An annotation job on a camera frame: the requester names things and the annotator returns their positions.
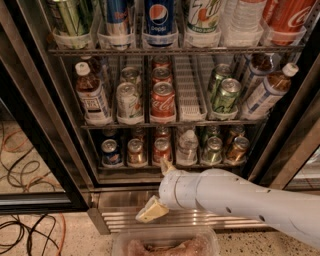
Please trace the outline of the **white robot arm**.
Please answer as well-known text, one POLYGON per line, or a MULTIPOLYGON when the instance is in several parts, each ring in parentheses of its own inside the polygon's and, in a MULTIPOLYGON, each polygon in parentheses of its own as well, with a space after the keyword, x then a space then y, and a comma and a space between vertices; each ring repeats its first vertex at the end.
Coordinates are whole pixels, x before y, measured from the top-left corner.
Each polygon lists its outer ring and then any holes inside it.
POLYGON ((136 219, 148 223, 171 210, 201 210, 257 220, 320 248, 320 196, 265 188, 223 169, 201 173, 161 161, 163 179, 136 219))

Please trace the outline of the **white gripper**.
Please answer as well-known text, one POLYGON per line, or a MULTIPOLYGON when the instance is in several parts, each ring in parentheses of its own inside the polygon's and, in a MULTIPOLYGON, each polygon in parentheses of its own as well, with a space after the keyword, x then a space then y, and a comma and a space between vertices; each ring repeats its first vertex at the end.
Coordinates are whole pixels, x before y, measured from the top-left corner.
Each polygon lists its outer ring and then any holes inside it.
POLYGON ((165 158, 160 159, 162 175, 159 196, 152 196, 138 212, 135 219, 149 223, 166 215, 169 210, 203 210, 197 200, 197 187, 202 178, 200 173, 175 170, 175 166, 165 158))

